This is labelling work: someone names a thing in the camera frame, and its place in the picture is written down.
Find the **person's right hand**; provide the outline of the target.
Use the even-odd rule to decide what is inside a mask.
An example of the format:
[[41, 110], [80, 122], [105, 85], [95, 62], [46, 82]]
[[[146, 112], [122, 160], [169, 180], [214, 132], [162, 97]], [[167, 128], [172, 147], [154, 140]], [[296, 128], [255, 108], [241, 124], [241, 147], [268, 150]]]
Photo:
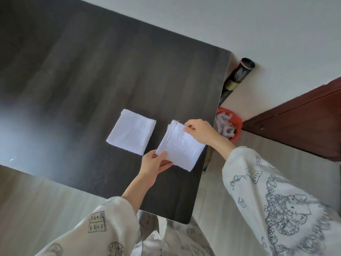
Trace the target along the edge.
[[215, 129], [202, 119], [191, 119], [185, 123], [186, 126], [195, 126], [196, 134], [191, 135], [199, 143], [218, 148], [224, 143], [222, 137], [215, 131]]

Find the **person's left hand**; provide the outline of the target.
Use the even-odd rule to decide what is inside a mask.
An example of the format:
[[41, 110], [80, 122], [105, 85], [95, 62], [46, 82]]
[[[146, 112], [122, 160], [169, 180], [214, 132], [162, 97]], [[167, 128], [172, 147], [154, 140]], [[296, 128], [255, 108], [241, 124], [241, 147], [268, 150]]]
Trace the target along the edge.
[[140, 171], [138, 173], [138, 177], [145, 180], [149, 186], [152, 186], [155, 183], [156, 178], [160, 173], [173, 166], [173, 163], [167, 159], [152, 159], [152, 151], [156, 150], [151, 150], [143, 156]]

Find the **white towel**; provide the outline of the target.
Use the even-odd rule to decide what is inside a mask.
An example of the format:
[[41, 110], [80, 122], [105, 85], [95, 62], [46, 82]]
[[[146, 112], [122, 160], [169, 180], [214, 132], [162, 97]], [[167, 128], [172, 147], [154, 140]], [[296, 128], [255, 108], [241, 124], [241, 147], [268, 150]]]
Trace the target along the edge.
[[167, 156], [165, 160], [191, 172], [202, 154], [205, 145], [196, 141], [184, 129], [185, 125], [176, 120], [172, 120], [155, 154], [160, 155], [166, 151]]
[[123, 109], [106, 141], [112, 146], [144, 155], [155, 125], [156, 120]]

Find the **person's left forearm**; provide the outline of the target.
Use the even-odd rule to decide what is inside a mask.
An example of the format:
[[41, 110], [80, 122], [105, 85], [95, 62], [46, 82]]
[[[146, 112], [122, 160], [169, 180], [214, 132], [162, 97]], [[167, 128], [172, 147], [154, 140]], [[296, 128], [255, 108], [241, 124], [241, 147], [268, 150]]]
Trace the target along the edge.
[[137, 202], [150, 188], [150, 177], [139, 174], [122, 197], [98, 206], [73, 229], [45, 246], [36, 256], [161, 255], [162, 240], [154, 230], [145, 240], [136, 216]]

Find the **person's right forearm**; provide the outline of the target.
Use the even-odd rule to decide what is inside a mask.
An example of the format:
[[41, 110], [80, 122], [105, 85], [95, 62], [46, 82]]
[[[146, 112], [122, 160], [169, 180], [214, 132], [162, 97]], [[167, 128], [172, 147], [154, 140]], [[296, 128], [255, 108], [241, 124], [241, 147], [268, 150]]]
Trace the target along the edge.
[[223, 183], [271, 256], [341, 256], [341, 217], [296, 187], [254, 150], [216, 135], [210, 144], [226, 159]]

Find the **crumpled waste paper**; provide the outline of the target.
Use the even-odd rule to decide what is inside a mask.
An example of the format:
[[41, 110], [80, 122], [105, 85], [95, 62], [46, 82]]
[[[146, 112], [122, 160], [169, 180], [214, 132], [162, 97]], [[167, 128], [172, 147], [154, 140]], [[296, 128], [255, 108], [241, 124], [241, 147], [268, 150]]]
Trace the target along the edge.
[[232, 123], [230, 123], [232, 117], [232, 114], [225, 113], [219, 113], [215, 117], [217, 132], [228, 139], [233, 138], [237, 133], [236, 127]]

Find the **red waste bin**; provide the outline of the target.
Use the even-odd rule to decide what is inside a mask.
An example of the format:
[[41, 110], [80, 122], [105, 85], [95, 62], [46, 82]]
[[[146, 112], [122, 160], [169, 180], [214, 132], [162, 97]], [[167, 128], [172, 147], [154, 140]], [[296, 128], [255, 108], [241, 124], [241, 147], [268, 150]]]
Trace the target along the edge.
[[229, 109], [226, 109], [226, 108], [223, 108], [223, 107], [219, 107], [218, 110], [217, 110], [217, 113], [216, 115], [218, 114], [226, 114], [226, 115], [232, 115], [232, 118], [229, 120], [229, 122], [233, 125], [233, 127], [235, 128], [236, 130], [236, 133], [234, 134], [233, 137], [231, 137], [229, 140], [235, 144], [240, 136], [241, 136], [241, 132], [242, 132], [242, 125], [243, 125], [243, 122], [242, 122], [242, 119], [233, 111], [229, 110]]

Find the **black cardboard tube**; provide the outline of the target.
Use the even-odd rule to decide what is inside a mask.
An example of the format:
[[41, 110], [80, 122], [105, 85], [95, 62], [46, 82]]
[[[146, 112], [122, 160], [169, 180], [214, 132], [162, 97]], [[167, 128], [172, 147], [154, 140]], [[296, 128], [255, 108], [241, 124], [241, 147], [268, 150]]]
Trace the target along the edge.
[[230, 75], [224, 81], [221, 92], [219, 106], [231, 95], [231, 93], [240, 85], [241, 82], [252, 72], [255, 68], [255, 62], [249, 58], [242, 58], [236, 67], [232, 70]]

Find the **person's patterned trousers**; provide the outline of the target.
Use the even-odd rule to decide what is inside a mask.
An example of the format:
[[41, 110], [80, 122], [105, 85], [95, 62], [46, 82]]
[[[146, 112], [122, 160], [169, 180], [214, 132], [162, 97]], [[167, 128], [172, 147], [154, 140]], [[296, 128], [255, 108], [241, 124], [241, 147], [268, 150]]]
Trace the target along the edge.
[[130, 256], [215, 256], [193, 216], [186, 225], [167, 219], [163, 237], [156, 215], [139, 210], [137, 219], [139, 238]]

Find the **dark brown wooden door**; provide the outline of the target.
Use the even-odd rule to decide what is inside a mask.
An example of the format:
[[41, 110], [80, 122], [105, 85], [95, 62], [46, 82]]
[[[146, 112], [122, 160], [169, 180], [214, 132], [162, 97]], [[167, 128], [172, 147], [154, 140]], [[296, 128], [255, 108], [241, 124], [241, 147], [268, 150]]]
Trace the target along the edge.
[[244, 121], [242, 129], [341, 162], [341, 77]]

